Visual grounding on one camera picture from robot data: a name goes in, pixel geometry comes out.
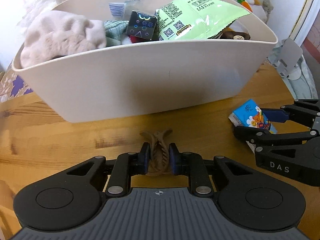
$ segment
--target silver screw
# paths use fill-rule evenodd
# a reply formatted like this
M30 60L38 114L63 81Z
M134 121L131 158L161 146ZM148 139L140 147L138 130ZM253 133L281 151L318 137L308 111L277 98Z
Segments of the silver screw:
M111 194L119 194L123 191L123 188L120 186L112 186L108 188L108 192Z
M211 192L211 189L207 186L200 186L196 188L196 192L199 194L208 194Z

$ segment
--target white storage basket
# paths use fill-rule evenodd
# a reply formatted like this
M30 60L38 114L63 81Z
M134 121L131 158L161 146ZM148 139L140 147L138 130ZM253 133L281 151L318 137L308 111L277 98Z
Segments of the white storage basket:
M115 0L67 0L55 9L111 19ZM141 0L145 12L172 0ZM223 0L239 5L233 0ZM277 37L250 14L238 22L250 41L155 41L78 53L13 70L58 114L85 122L149 114L235 96L277 43Z

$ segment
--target das logo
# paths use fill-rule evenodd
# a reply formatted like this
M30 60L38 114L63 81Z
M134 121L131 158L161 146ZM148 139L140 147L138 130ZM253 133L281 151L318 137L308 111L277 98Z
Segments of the das logo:
M280 164L277 166L274 162L270 162L270 167L271 168L276 168L277 170L281 170L281 171L283 169L283 167L281 167ZM284 167L284 172L288 173L289 172L289 167Z

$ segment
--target black circular pad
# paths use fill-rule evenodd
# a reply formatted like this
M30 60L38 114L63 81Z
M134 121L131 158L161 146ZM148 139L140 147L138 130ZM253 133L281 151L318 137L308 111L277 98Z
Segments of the black circular pad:
M73 193L65 188L49 188L41 191L37 197L37 203L49 209L62 208L73 200Z
M250 205L262 209L275 208L283 200L279 192L265 187L249 190L245 195L245 199Z
M295 187L265 174L234 176L219 194L218 205L234 223L257 231L296 226L305 199Z
M57 231L91 219L101 206L100 193L79 178L69 175L62 180L54 175L23 188L13 203L20 224L42 231Z
M318 146L314 147L312 150L312 154L314 157L320 159L320 148Z

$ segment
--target plastic packaging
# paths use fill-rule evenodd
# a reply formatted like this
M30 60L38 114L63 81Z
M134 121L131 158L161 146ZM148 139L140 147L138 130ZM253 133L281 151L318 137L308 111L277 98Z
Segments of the plastic packaging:
M158 11L159 40L217 38L239 17L244 8L221 0L173 0Z
M108 4L113 20L129 21L132 11L143 11L147 14L154 13L154 11L145 11L146 4L144 0L108 0Z

